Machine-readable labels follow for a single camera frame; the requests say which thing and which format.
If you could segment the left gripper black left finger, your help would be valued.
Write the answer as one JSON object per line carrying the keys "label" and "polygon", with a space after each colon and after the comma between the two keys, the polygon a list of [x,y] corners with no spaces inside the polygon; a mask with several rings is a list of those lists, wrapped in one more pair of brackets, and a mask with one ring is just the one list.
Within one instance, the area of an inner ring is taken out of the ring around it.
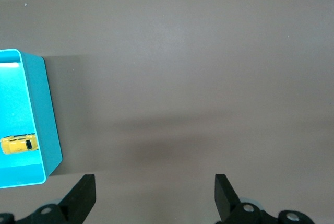
{"label": "left gripper black left finger", "polygon": [[20,220],[12,213],[1,213],[1,223],[83,223],[95,203],[95,175],[85,174],[59,203],[41,206]]}

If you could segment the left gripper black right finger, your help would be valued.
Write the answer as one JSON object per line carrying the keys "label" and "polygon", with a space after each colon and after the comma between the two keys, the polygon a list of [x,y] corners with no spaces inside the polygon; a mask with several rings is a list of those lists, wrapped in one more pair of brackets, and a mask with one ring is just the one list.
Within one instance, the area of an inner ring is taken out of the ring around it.
{"label": "left gripper black right finger", "polygon": [[220,216],[218,223],[313,223],[309,216],[283,210],[276,217],[249,201],[242,202],[225,174],[216,174],[214,201]]}

